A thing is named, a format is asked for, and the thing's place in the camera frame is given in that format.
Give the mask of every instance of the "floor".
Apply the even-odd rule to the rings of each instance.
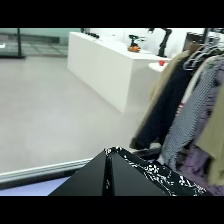
[[[128,149],[143,117],[120,113],[53,57],[1,59],[0,108],[0,173]]]
[[[4,53],[17,53],[18,44],[16,41],[5,41],[6,47],[1,49]],[[62,44],[50,44],[43,42],[22,41],[22,52],[27,56],[56,56],[67,57],[68,46]]]

